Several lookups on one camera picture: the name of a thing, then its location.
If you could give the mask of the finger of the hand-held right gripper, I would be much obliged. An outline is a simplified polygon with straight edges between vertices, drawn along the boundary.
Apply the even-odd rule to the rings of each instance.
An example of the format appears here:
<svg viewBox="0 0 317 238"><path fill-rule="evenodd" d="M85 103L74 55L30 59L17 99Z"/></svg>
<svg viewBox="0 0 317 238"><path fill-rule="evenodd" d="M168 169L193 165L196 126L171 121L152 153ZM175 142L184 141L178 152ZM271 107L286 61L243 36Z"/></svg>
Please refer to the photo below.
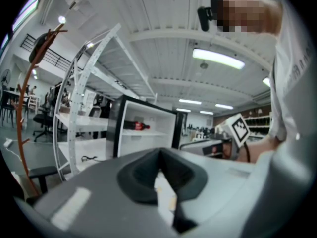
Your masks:
<svg viewBox="0 0 317 238"><path fill-rule="evenodd" d="M221 140L201 140L183 144L180 150L202 156L222 156L223 142Z"/></svg>

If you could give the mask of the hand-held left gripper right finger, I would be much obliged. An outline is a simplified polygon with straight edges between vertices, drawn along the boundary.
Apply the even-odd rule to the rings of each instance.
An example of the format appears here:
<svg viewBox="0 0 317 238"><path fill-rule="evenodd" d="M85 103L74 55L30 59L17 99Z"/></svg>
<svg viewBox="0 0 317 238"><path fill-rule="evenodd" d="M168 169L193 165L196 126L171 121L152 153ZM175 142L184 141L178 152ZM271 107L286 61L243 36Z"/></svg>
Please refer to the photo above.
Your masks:
<svg viewBox="0 0 317 238"><path fill-rule="evenodd" d="M161 148L159 165L177 195L172 226L161 225L161 238L245 237L256 164Z"/></svg>

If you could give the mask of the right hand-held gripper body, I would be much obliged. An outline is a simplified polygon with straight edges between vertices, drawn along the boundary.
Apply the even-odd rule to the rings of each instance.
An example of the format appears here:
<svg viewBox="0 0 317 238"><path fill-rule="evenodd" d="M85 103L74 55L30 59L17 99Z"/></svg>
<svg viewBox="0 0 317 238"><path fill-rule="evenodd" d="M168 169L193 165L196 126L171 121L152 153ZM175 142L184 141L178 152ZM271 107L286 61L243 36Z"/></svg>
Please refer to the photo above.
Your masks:
<svg viewBox="0 0 317 238"><path fill-rule="evenodd" d="M237 159L239 150L247 146L246 141L250 136L250 130L241 114L233 115L217 125L215 132L223 142L231 143L231 160Z"/></svg>

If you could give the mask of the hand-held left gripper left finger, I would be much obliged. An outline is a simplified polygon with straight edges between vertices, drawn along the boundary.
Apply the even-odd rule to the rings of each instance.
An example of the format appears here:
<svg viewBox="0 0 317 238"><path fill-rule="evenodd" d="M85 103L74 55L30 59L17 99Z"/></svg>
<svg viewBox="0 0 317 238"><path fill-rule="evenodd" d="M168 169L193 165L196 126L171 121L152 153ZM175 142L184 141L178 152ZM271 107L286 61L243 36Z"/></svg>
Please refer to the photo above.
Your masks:
<svg viewBox="0 0 317 238"><path fill-rule="evenodd" d="M133 202L117 182L119 170L145 154L135 152L88 167L42 196L35 211L80 238L178 237L157 206Z"/></svg>

